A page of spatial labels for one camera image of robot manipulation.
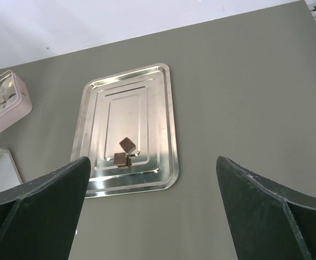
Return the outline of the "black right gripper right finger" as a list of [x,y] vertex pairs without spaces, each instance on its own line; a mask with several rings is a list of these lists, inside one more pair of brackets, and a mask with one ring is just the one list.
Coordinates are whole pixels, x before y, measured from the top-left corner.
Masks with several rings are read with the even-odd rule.
[[316,198],[226,157],[216,175],[238,259],[316,259]]

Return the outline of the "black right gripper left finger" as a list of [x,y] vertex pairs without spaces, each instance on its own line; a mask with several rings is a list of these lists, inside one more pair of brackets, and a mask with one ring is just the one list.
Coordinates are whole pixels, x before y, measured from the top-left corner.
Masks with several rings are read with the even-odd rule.
[[90,170],[80,157],[0,192],[0,259],[68,259]]

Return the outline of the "silver tin lid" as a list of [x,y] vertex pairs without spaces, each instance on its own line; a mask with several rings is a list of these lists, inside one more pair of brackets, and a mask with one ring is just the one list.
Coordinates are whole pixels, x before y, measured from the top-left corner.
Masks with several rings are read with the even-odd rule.
[[14,159],[7,148],[0,148],[0,192],[22,184]]

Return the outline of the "dark ridged chocolate square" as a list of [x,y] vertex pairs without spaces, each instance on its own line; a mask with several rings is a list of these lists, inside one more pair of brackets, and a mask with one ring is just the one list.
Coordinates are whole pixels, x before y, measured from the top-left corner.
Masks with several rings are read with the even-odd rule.
[[136,145],[133,143],[131,139],[125,137],[119,142],[121,148],[127,153],[131,154],[133,151],[136,150]]

